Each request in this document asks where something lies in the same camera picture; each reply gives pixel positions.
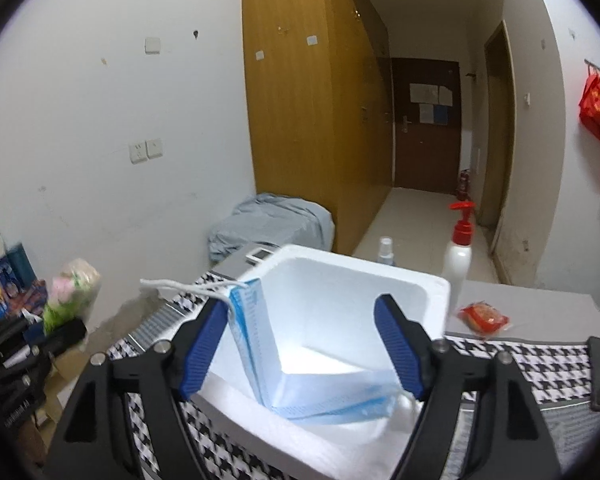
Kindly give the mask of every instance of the red pump cap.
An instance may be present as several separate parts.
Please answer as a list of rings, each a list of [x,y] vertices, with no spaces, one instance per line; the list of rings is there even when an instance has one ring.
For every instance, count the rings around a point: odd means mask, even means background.
[[[474,211],[475,204],[473,202],[457,202],[449,206],[449,209],[462,212],[462,220],[459,220],[454,228],[454,234],[451,237],[456,245],[468,247],[471,245],[471,240],[474,236],[474,226],[469,222],[471,213]]]

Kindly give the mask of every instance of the light switch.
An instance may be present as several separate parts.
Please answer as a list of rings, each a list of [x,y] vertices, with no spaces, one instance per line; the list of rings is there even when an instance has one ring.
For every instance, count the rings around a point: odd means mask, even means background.
[[[145,54],[160,54],[160,38],[144,38]]]
[[[162,156],[162,139],[152,139],[146,142],[146,154],[149,158]]]
[[[131,163],[138,164],[138,162],[144,162],[147,159],[146,156],[146,145],[144,142],[136,142],[135,144],[129,145],[129,158]]]

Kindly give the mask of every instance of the fire extinguisher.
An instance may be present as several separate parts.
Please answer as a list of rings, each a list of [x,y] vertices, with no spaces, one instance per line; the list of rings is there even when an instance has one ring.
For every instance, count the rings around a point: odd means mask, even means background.
[[[456,190],[456,198],[461,202],[469,200],[469,180],[469,170],[462,170],[460,172],[460,177],[458,178],[458,190]]]

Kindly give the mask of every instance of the door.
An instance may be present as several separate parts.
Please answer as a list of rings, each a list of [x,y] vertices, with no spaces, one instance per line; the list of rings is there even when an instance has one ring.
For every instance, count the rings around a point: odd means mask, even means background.
[[[489,91],[489,140],[484,189],[477,221],[487,228],[488,238],[495,238],[509,190],[515,129],[513,74],[509,46],[502,25],[487,42],[485,56]]]
[[[393,58],[392,66],[394,186],[454,194],[462,132],[460,65],[453,61]]]

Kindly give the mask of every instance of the white string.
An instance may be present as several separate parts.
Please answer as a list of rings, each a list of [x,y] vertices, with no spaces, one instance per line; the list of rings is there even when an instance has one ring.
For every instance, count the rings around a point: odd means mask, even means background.
[[[228,298],[216,292],[215,288],[224,286],[240,286],[241,288],[249,288],[249,285],[243,282],[218,282],[218,283],[205,283],[204,285],[186,285],[180,282],[174,282],[173,280],[140,280],[140,286],[142,288],[169,288],[171,290],[177,290],[179,292],[194,294],[196,296],[206,296],[208,298],[214,298],[215,300],[228,302]]]

